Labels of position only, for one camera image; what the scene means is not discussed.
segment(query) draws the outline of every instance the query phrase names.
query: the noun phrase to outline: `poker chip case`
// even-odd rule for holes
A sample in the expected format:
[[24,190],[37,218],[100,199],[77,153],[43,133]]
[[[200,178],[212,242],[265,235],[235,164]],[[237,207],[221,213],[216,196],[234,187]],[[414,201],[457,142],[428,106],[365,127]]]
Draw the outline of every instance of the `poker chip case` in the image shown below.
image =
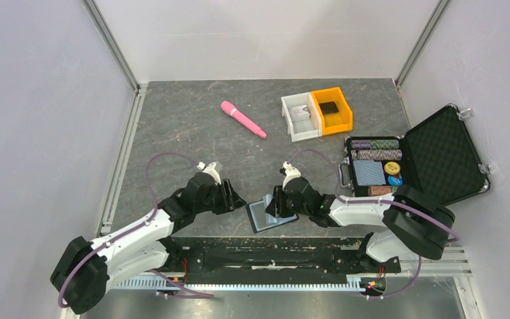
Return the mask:
[[474,144],[468,134],[464,117],[458,107],[448,104],[403,136],[351,136],[345,141],[349,162],[349,178],[355,197],[369,196],[369,186],[359,185],[355,173],[353,147],[365,140],[398,140],[403,184],[450,205],[468,197],[489,191],[491,184]]

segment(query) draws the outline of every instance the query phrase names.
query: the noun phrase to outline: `yellow poker chip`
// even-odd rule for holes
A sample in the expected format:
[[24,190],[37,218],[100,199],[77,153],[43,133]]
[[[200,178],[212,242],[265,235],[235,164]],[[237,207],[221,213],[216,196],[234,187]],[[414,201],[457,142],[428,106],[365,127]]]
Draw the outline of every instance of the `yellow poker chip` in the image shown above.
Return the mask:
[[400,164],[395,161],[389,161],[386,165],[384,165],[384,171],[387,174],[396,175],[397,173],[400,173]]

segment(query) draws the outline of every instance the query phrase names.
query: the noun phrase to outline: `wire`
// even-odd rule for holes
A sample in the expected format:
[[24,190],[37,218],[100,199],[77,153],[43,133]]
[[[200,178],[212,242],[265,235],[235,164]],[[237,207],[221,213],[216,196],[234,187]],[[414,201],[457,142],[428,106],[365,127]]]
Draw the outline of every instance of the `wire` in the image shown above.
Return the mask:
[[188,273],[188,267],[189,267],[189,262],[187,261],[186,258],[183,258],[184,261],[181,261],[181,264],[183,264],[183,266],[185,267],[185,275],[183,276],[183,279],[185,280],[185,284],[187,283],[187,275],[189,274]]
[[149,272],[151,272],[152,274],[156,274],[157,276],[160,276],[161,278],[165,279],[165,281],[168,282],[171,286],[175,286],[175,287],[181,289],[182,291],[192,294],[192,295],[188,295],[188,296],[182,296],[182,295],[178,295],[178,294],[168,294],[167,295],[168,298],[182,298],[182,299],[214,298],[213,294],[205,294],[204,292],[198,292],[198,291],[194,291],[192,289],[188,289],[187,287],[183,286],[182,284],[178,284],[178,283],[172,281],[171,279],[169,279],[169,277],[165,276],[164,274],[160,273],[157,270],[151,269]]
[[[315,154],[321,156],[321,158],[323,158],[333,169],[335,169],[335,165],[333,165],[333,163],[329,160],[329,158],[327,158],[327,156],[325,156],[325,154],[323,154],[320,151],[313,149],[313,148],[303,148],[300,151],[294,153],[294,155],[291,156],[290,159],[288,160],[288,163],[292,163],[292,161],[294,161],[302,152],[311,152],[311,153],[315,153]],[[419,211],[413,207],[407,206],[407,205],[399,203],[397,201],[389,201],[386,199],[381,199],[381,200],[376,200],[376,199],[344,200],[344,199],[342,199],[341,196],[339,196],[339,186],[341,185],[341,179],[337,175],[337,172],[336,172],[335,176],[337,177],[337,183],[335,184],[335,190],[333,191],[333,193],[335,195],[335,198],[338,199],[340,202],[348,204],[348,205],[374,204],[374,203],[384,203],[384,204],[394,205],[399,208],[403,208],[403,209],[409,211],[410,213],[417,215],[423,219],[426,219],[427,221],[433,223],[435,226],[441,228],[443,231],[447,232],[449,235],[452,235],[452,237],[454,237],[454,238],[449,239],[448,240],[449,243],[453,243],[453,242],[460,240],[460,235],[457,232],[450,229],[449,227],[447,227],[446,225],[444,225],[443,223],[441,223],[438,220],[434,219],[433,217],[423,213],[422,211]],[[367,298],[372,298],[372,299],[389,298],[392,296],[397,296],[403,292],[406,292],[409,288],[411,288],[417,281],[417,278],[419,277],[419,272],[421,271],[421,256],[418,255],[418,257],[419,257],[419,259],[418,259],[417,270],[415,272],[415,275],[413,276],[412,280],[404,288],[402,288],[396,292],[387,294],[385,296],[367,296]]]
[[383,293],[384,293],[384,291],[382,291],[382,290],[378,290],[378,289],[376,289],[375,287],[371,287],[371,289],[372,289],[372,290],[374,290],[374,291],[376,291],[376,292],[379,292],[379,293],[381,293],[381,294],[383,294]]
[[60,306],[60,308],[68,308],[69,307],[69,304],[67,303],[64,303],[63,302],[63,297],[65,295],[65,291],[67,290],[67,286],[69,285],[69,283],[71,282],[71,280],[73,280],[73,277],[75,277],[75,274],[81,269],[81,267],[83,267],[83,265],[85,265],[85,263],[87,261],[89,261],[89,259],[91,259],[93,256],[95,256],[96,254],[98,254],[100,251],[102,251],[103,249],[105,249],[106,247],[109,247],[110,245],[114,244],[118,239],[121,239],[122,237],[128,235],[128,234],[131,234],[133,233],[134,231],[146,226],[147,224],[149,224],[150,221],[152,221],[155,216],[157,216],[157,212],[158,212],[158,209],[157,209],[157,198],[155,196],[155,191],[153,190],[153,186],[151,185],[151,182],[149,181],[149,166],[151,165],[151,163],[153,162],[153,160],[155,160],[156,158],[159,158],[161,156],[165,156],[165,155],[176,155],[176,156],[180,156],[182,158],[185,158],[186,160],[189,160],[191,162],[193,162],[195,165],[198,165],[200,162],[195,160],[195,159],[192,159],[190,158],[189,156],[186,156],[184,154],[181,154],[181,153],[177,153],[177,152],[163,152],[163,153],[157,153],[155,154],[154,156],[152,156],[149,161],[147,162],[147,164],[145,165],[145,171],[144,171],[144,174],[145,174],[145,182],[147,184],[147,187],[149,188],[149,193],[151,194],[151,198],[152,198],[152,203],[153,203],[153,213],[151,214],[151,216],[149,216],[147,218],[147,220],[141,224],[138,224],[134,227],[132,227],[131,229],[128,229],[127,231],[124,231],[118,235],[116,235],[115,237],[113,237],[112,239],[110,239],[109,241],[103,243],[102,245],[100,245],[99,247],[96,247],[92,252],[88,253],[83,259],[81,259],[81,261],[73,268],[73,270],[69,273],[69,275],[67,276],[67,278],[65,278],[65,281],[63,282],[63,285],[61,286],[61,289],[60,289],[60,293],[58,295],[58,305]]

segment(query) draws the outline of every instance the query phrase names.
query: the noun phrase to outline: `metal bracket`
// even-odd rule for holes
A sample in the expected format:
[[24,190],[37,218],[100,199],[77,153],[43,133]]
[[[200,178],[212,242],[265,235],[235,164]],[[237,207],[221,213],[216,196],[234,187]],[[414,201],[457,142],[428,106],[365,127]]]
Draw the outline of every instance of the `metal bracket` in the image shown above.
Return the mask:
[[489,184],[489,181],[486,179],[484,181],[484,186],[480,189],[480,193],[485,193],[486,191],[489,191],[490,189],[490,184]]
[[486,174],[486,175],[491,174],[491,169],[489,168],[489,165],[487,165],[487,164],[478,164],[478,168],[480,169],[480,172],[482,172],[482,174]]
[[[417,256],[400,257],[402,272],[386,273],[386,277],[410,277],[417,269]],[[462,247],[445,247],[443,256],[438,261],[423,258],[419,277],[472,277],[470,264]],[[359,274],[361,278],[378,278],[378,274]]]
[[471,108],[467,108],[464,111],[458,112],[458,119],[461,121],[464,121],[467,118],[472,117],[472,116],[474,116],[474,110],[472,110]]
[[102,226],[100,227],[100,235],[101,236],[104,236],[104,235],[108,235],[111,233],[110,229],[112,227],[112,222],[111,221],[103,221],[102,222]]

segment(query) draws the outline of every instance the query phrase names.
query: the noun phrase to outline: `stack of poker chips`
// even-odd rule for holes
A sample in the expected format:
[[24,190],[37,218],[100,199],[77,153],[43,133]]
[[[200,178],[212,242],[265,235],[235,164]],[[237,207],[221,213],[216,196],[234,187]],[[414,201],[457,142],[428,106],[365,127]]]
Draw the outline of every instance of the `stack of poker chips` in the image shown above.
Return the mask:
[[373,146],[370,140],[355,140],[351,143],[354,150],[370,150]]
[[402,159],[400,150],[359,150],[357,151],[357,160],[375,160],[375,161],[399,161]]
[[372,140],[371,150],[397,150],[400,148],[398,140]]
[[398,186],[369,186],[369,196],[382,196],[389,193],[394,193]]

